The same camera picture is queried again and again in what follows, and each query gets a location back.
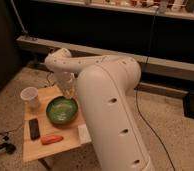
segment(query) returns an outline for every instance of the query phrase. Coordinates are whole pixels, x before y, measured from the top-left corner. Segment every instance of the black remote control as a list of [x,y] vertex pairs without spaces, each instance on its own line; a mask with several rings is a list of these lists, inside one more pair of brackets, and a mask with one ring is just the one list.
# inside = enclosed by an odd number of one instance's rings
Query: black remote control
[[30,137],[32,140],[36,140],[40,138],[40,130],[37,119],[29,120],[29,128],[30,128]]

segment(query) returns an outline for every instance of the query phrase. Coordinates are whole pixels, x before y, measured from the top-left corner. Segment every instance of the paper cup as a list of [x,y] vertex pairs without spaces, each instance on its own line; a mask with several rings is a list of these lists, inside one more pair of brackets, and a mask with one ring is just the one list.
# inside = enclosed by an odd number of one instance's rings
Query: paper cup
[[29,105],[29,107],[33,109],[39,107],[40,105],[38,90],[35,87],[27,87],[23,89],[20,93],[20,97]]

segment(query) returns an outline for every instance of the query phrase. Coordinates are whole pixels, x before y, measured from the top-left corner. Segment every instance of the cable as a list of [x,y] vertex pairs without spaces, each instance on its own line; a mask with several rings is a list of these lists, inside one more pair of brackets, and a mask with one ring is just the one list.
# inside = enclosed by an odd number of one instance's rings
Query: cable
[[[144,67],[142,69],[142,72],[145,72],[146,71],[146,68],[147,68],[147,64],[148,64],[148,60],[150,58],[150,54],[151,54],[151,46],[152,46],[152,41],[153,41],[153,34],[154,34],[154,26],[155,26],[155,19],[156,19],[156,16],[157,16],[157,13],[158,13],[158,9],[156,10],[155,14],[154,14],[154,17],[153,17],[153,21],[152,21],[152,24],[151,24],[151,30],[150,30],[150,40],[149,40],[149,46],[148,46],[148,56],[147,56],[147,59],[145,61],[145,64],[144,64]],[[151,129],[151,131],[154,133],[154,135],[158,138],[158,140],[160,141],[163,149],[165,150],[166,154],[167,154],[167,157],[168,157],[168,160],[170,161],[170,164],[173,168],[174,171],[176,171],[176,168],[173,164],[173,161],[170,157],[170,154],[165,146],[165,144],[163,143],[162,139],[160,138],[160,136],[156,133],[156,131],[153,129],[153,127],[149,124],[149,122],[145,119],[145,117],[143,116],[143,114],[141,113],[141,110],[139,108],[139,103],[138,103],[138,91],[139,91],[139,87],[140,87],[140,82],[138,83],[138,86],[137,86],[137,91],[136,91],[136,107],[137,107],[137,110],[138,110],[138,113],[140,115],[140,117],[142,118],[142,120],[145,122],[145,124]]]
[[5,135],[8,135],[9,133],[11,132],[16,132],[18,131],[22,126],[23,126],[24,123],[21,123],[18,127],[16,127],[15,129],[11,129],[11,130],[8,130],[8,131],[3,131],[3,132],[0,132],[0,135],[2,136],[5,136]]
[[53,83],[51,83],[51,81],[50,81],[50,79],[49,79],[49,77],[50,77],[52,74],[53,74],[53,72],[49,72],[49,73],[47,74],[46,80],[47,80],[47,82],[48,82],[48,85],[44,86],[44,88],[46,88],[46,87],[52,87],[52,86],[54,86],[54,85],[56,84],[55,81],[54,81]]

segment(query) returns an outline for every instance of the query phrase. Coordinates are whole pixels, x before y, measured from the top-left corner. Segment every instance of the speckled floor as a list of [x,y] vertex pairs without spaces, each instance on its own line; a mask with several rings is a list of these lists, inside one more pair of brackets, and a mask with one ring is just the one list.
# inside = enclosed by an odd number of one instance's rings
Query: speckled floor
[[[0,92],[0,131],[15,129],[23,122],[24,104],[20,91],[27,86],[37,88],[48,85],[48,73],[23,68]],[[128,97],[138,127],[157,171],[172,170],[167,156],[151,130],[138,115],[134,96]],[[161,136],[176,170],[194,171],[194,120],[183,117],[182,101],[170,97],[139,93],[139,106],[149,123]],[[0,152],[0,171],[44,171],[38,162],[23,163],[23,127],[10,133],[11,142],[17,146],[13,155]],[[53,171],[99,171],[92,145],[64,152],[46,159]]]

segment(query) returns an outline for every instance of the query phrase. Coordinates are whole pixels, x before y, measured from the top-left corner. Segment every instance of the bowl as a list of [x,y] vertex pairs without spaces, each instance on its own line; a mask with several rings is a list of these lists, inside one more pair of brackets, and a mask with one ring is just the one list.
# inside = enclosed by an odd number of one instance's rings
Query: bowl
[[77,116],[78,105],[75,99],[64,96],[54,98],[46,108],[46,115],[53,124],[67,124]]

